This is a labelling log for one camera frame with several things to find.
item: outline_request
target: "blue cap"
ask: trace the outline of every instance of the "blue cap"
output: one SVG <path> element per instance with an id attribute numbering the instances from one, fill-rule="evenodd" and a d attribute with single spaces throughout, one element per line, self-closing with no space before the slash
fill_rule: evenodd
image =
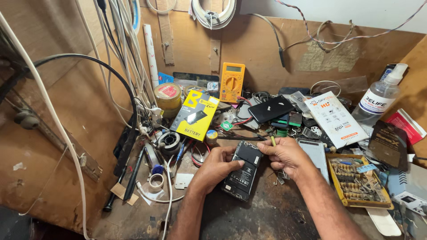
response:
<path id="1" fill-rule="evenodd" d="M 159 164 L 156 164 L 156 165 L 154 165 L 154 168 L 151 170 L 151 173 L 153 173 L 153 174 L 161 174 L 163 172 L 163 165 L 159 165 Z"/>

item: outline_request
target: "hand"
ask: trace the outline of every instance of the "hand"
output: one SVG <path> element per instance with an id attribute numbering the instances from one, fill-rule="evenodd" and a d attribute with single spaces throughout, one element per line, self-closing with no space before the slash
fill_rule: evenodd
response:
<path id="1" fill-rule="evenodd" d="M 203 165 L 196 172 L 188 188 L 197 188 L 203 194 L 212 192 L 214 187 L 232 171 L 238 170 L 245 161 L 231 161 L 235 146 L 216 147 L 211 150 Z"/>
<path id="2" fill-rule="evenodd" d="M 297 181 L 300 168 L 314 167 L 313 162 L 293 138 L 275 138 L 276 146 L 271 140 L 257 144 L 260 151 L 269 155 L 274 170 L 283 169 L 288 176 Z"/>

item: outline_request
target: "battery box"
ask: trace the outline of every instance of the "battery box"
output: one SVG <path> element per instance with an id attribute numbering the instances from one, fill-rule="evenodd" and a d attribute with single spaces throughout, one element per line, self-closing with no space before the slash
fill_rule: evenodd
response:
<path id="1" fill-rule="evenodd" d="M 219 99 L 191 90 L 170 130 L 203 141 L 218 104 Z"/>
<path id="2" fill-rule="evenodd" d="M 244 160 L 245 165 L 241 169 L 231 172 L 224 180 L 221 189 L 247 202 L 262 156 L 263 154 L 255 145 L 241 141 L 236 148 L 232 161 Z"/>

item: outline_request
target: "white spray nozzle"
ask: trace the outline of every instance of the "white spray nozzle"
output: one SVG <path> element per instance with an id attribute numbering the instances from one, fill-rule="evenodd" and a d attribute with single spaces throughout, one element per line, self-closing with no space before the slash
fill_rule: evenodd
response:
<path id="1" fill-rule="evenodd" d="M 384 82 L 390 85 L 399 84 L 407 68 L 408 68 L 408 64 L 405 64 L 405 63 L 396 64 L 396 67 L 393 69 L 393 71 L 389 75 L 387 75 L 386 79 L 384 79 Z"/>

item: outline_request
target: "black smartphone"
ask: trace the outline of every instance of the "black smartphone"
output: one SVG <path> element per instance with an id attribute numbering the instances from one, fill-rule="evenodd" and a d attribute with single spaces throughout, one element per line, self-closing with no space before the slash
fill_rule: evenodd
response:
<path id="1" fill-rule="evenodd" d="M 295 107 L 282 95 L 248 108 L 257 123 L 264 123 L 275 117 L 286 114 Z"/>
<path id="2" fill-rule="evenodd" d="M 231 172 L 224 180 L 221 189 L 247 202 L 262 155 L 255 145 L 241 141 L 236 148 L 232 161 L 244 160 L 245 165 L 241 169 Z"/>
<path id="3" fill-rule="evenodd" d="M 190 114 L 190 115 L 188 115 L 188 116 L 186 116 L 185 118 L 184 118 L 184 120 L 188 123 L 188 124 L 195 124 L 197 121 L 199 121 L 200 119 L 202 119 L 202 118 L 204 118 L 204 117 L 206 117 L 207 116 L 207 114 L 203 111 L 203 110 L 200 110 L 200 111 L 198 111 L 198 112 L 195 112 L 195 113 L 193 113 L 193 114 Z"/>

